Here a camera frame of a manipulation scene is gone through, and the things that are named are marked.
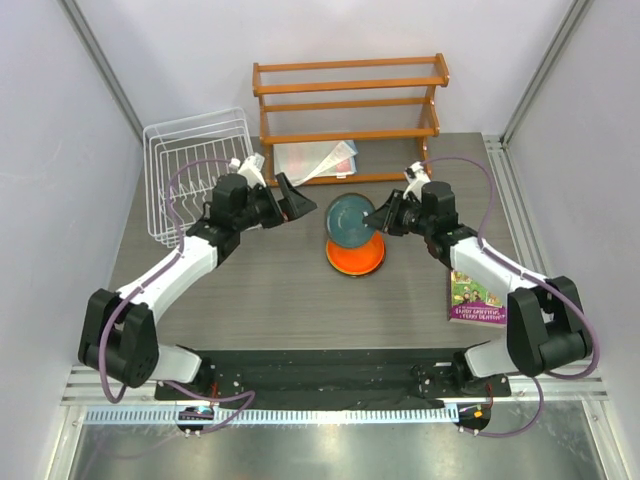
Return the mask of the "orange plate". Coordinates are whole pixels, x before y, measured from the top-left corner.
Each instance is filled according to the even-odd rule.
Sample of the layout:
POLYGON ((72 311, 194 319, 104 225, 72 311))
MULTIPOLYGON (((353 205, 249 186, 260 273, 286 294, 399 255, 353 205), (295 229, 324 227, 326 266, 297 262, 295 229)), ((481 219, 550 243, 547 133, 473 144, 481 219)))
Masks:
POLYGON ((329 264, 338 272, 347 276, 366 276, 384 263, 386 246, 382 235, 375 233, 364 245, 357 248, 345 248, 328 240, 326 256, 329 264))

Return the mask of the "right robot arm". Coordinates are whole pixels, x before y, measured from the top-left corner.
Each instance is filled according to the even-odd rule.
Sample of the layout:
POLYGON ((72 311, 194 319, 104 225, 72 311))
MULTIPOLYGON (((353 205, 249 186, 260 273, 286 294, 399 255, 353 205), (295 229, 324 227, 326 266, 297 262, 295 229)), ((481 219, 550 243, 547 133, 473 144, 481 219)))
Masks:
POLYGON ((598 358, 574 282, 528 270, 482 240, 479 232, 460 222, 448 183, 426 183, 419 195, 394 190, 363 222, 393 236, 422 237, 434 259, 479 282, 504 305, 503 336, 457 355, 451 380, 460 393, 477 393, 488 377, 508 373, 557 377, 560 367, 598 358))

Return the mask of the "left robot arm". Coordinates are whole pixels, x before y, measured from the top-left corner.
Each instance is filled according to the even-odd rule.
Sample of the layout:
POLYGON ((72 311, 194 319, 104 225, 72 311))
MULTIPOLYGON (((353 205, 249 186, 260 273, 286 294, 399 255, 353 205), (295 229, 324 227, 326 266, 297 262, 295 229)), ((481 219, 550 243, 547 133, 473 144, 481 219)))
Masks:
POLYGON ((242 232, 278 227, 316 209, 285 175, 277 183, 281 198, 243 174, 220 177, 201 217, 171 253, 120 289, 95 291, 86 307, 80 363, 98 371, 103 383, 138 388, 173 381, 190 398, 205 397, 213 385, 207 361, 192 349, 161 344, 156 326, 179 297, 234 252, 242 232))

